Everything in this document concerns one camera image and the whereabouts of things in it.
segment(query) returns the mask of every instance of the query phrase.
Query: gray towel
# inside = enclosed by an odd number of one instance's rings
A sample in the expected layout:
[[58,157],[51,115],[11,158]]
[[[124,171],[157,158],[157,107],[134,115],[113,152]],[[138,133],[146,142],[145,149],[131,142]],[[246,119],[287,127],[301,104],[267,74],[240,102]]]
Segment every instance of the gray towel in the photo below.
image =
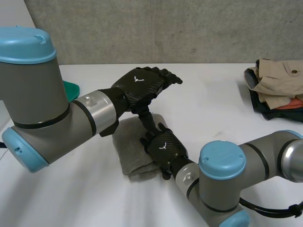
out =
[[[153,119],[167,127],[163,117],[153,114]],[[146,129],[138,117],[128,118],[119,122],[113,134],[113,143],[118,152],[122,173],[132,181],[141,181],[155,177],[160,173],[159,166],[144,151],[139,139],[145,137]]]

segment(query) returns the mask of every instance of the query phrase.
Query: light blue cap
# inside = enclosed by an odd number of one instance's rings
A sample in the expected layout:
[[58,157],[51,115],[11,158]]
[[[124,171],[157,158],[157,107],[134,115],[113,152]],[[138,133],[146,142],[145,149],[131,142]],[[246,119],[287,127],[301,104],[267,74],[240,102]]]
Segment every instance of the light blue cap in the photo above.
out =
[[15,158],[31,173],[49,166],[47,161],[12,128],[4,131],[2,139]]
[[303,139],[303,136],[300,133],[296,132],[296,131],[293,131],[293,130],[283,130],[283,131],[290,132],[293,135],[296,135],[297,137],[299,137],[300,139]]
[[199,166],[209,178],[229,180],[242,173],[246,157],[242,149],[228,141],[207,143],[200,152]]
[[248,227],[249,224],[250,217],[248,213],[244,210],[241,210],[227,218],[219,225],[219,227]]
[[55,57],[47,32],[31,27],[0,27],[0,62],[39,64]]

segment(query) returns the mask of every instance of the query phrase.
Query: white surface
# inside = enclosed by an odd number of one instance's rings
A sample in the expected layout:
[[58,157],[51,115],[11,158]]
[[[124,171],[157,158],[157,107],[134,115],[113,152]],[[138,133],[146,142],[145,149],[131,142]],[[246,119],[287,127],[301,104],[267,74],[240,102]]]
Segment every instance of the white surface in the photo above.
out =
[[[140,65],[61,66],[64,80],[81,95],[110,87]],[[301,123],[265,121],[252,110],[243,71],[252,64],[157,64],[180,76],[153,100],[150,109],[198,161],[212,140],[241,144],[277,130],[303,133]],[[0,161],[1,227],[197,227],[206,226],[171,179],[132,183],[121,172],[111,137],[95,136],[36,174],[7,152]],[[243,191],[243,198],[286,209],[302,199],[303,184],[273,178]],[[303,218],[271,219],[248,210],[252,227],[301,227]]]
[[[0,26],[35,27],[23,0],[0,0]],[[9,113],[0,100],[0,130],[9,121]]]

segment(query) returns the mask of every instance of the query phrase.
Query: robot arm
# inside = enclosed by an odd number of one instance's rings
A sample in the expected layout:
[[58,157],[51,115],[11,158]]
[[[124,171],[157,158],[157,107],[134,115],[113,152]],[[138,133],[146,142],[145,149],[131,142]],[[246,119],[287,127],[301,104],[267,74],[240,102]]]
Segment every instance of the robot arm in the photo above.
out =
[[213,141],[200,152],[199,163],[188,159],[185,147],[163,125],[157,135],[141,139],[161,166],[163,178],[174,176],[177,186],[210,227],[249,225],[242,206],[271,218],[298,217],[303,202],[287,210],[257,207],[242,198],[241,190],[274,176],[303,182],[303,139],[293,131],[277,131],[242,145]]
[[48,166],[98,133],[114,133],[126,111],[138,114],[149,130],[155,130],[148,105],[175,83],[182,80],[167,70],[136,68],[111,88],[68,102],[48,33],[0,28],[0,99],[14,122],[2,138],[30,172]]

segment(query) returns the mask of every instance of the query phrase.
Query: gray concrete wall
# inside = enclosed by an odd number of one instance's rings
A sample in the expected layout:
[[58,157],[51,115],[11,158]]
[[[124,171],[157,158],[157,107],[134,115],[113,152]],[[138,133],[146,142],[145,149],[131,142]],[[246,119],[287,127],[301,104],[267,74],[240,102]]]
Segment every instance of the gray concrete wall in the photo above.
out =
[[61,64],[303,59],[303,0],[25,0]]

